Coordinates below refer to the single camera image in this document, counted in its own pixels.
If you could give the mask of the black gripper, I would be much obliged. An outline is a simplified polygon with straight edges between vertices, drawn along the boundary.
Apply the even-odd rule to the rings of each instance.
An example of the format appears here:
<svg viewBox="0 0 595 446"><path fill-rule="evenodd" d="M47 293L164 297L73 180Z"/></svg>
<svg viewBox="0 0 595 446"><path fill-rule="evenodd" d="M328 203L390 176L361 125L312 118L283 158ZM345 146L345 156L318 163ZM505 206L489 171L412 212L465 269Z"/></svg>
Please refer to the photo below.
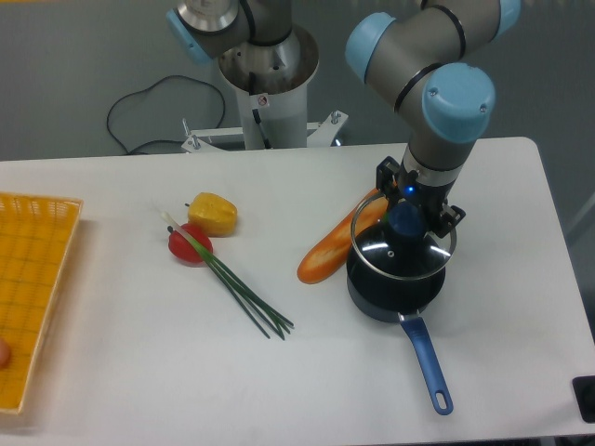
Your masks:
<svg viewBox="0 0 595 446"><path fill-rule="evenodd" d="M428 186L418 181L418 173L400 170L392 157L386 157L376 168L376 188L389 202L389 209L401 200L422 211L430 231L440 239L450 234L466 212L456 206L444 203L449 185Z"/></svg>

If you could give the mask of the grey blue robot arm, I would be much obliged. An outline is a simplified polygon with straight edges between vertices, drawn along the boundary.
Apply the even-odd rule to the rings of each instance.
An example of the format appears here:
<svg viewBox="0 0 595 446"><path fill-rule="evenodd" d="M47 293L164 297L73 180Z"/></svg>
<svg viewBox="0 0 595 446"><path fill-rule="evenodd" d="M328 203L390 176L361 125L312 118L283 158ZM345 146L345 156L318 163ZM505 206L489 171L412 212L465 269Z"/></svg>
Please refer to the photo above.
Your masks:
<svg viewBox="0 0 595 446"><path fill-rule="evenodd" d="M464 58L506 32L520 12L517 1L425 1L406 21L369 15L345 46L353 73L412 131L402 162L377 170L393 179L384 193L415 206L438 236L464 216L447 196L496 100L489 76ZM306 86L319 52L293 22L289 2L183 1L166 19L189 58L215 61L235 89L247 148L306 144Z"/></svg>

